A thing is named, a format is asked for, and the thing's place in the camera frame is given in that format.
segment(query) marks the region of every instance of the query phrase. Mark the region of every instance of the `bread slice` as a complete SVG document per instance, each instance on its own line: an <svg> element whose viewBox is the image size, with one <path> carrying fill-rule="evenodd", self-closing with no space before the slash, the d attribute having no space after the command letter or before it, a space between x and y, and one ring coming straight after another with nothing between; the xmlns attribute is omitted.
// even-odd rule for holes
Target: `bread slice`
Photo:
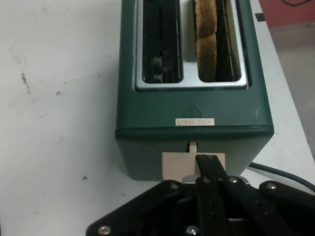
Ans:
<svg viewBox="0 0 315 236"><path fill-rule="evenodd" d="M211 36L217 32L216 0L195 0L197 38Z"/></svg>
<svg viewBox="0 0 315 236"><path fill-rule="evenodd" d="M217 38L215 34L197 39L198 74L203 82L216 80Z"/></svg>
<svg viewBox="0 0 315 236"><path fill-rule="evenodd" d="M217 6L216 0L195 0L197 59L199 78L216 80L217 68Z"/></svg>

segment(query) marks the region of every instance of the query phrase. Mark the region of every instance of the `triangle symbol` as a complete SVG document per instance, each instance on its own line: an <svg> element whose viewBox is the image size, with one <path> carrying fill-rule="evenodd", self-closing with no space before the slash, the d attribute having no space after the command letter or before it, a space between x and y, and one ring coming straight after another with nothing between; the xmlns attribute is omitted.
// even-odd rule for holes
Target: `triangle symbol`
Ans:
<svg viewBox="0 0 315 236"><path fill-rule="evenodd" d="M183 118L202 118L201 112L198 110L195 104L190 103L185 111Z"/></svg>

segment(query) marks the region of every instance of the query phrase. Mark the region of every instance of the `black cable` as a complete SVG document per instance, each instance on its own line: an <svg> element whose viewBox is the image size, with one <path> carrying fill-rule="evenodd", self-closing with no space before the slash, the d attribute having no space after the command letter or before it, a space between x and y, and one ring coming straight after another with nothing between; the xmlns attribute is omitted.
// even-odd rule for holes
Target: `black cable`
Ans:
<svg viewBox="0 0 315 236"><path fill-rule="evenodd" d="M308 2L310 2L310 1L312 1L312 0L305 0L305 1L302 1L302 2L298 2L298 3L291 3L291 2L289 2L289 1L287 1L287 0L281 0L284 4L286 4L286 5L289 5L289 6L300 6L300 5L303 5L303 4L306 4L306 3L308 3Z"/></svg>
<svg viewBox="0 0 315 236"><path fill-rule="evenodd" d="M298 182L298 183L304 185L305 187L307 187L310 190L312 190L313 192L315 192L315 185L306 181L305 179L300 178L299 176L295 176L295 175L290 174L288 172L277 170L277 169L274 169L272 167L260 165L260 164L254 163L254 162L250 163L249 167L252 167L252 168L255 168L255 169L258 169L261 171L269 172L269 173L272 173L272 174L275 174L278 176L283 176L285 178L289 178L295 182Z"/></svg>

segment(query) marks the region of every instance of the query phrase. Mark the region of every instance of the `white table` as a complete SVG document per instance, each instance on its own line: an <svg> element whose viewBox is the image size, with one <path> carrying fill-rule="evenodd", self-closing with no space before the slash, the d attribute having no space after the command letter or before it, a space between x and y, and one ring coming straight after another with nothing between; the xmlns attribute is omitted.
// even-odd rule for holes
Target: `white table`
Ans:
<svg viewBox="0 0 315 236"><path fill-rule="evenodd" d="M261 12L258 0L251 2L253 13ZM0 2L3 236L84 235L90 223L156 184L126 175L114 140L120 10L119 0ZM255 25L275 125L255 161L315 183L267 25ZM254 187L269 179L250 170L243 176Z"/></svg>

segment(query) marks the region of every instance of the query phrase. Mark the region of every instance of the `green toaster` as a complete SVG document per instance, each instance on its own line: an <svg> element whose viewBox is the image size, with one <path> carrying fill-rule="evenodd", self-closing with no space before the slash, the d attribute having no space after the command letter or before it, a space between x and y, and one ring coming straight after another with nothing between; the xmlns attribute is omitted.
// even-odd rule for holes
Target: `green toaster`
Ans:
<svg viewBox="0 0 315 236"><path fill-rule="evenodd" d="M272 137L250 1L218 0L217 20L216 81L204 82L194 0L122 0L115 136L132 179L161 180L161 154L190 142L225 153L237 176Z"/></svg>

